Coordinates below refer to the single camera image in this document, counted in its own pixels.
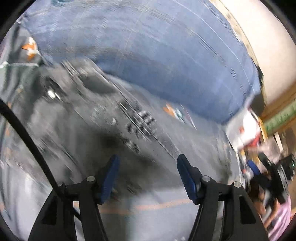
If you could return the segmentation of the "person hand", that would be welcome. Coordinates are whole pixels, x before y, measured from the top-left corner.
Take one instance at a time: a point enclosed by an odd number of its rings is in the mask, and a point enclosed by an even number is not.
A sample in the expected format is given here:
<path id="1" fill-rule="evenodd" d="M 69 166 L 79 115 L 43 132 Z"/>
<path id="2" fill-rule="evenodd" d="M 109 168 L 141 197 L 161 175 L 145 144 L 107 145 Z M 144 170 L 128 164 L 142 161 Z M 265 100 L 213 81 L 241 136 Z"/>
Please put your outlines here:
<path id="1" fill-rule="evenodd" d="M 250 181 L 250 188 L 248 189 L 248 195 L 253 202 L 259 217 L 262 218 L 264 214 L 266 214 L 266 208 L 263 205 L 263 201 L 265 198 L 265 192 L 260 187 L 260 185 L 254 180 L 251 179 Z"/>

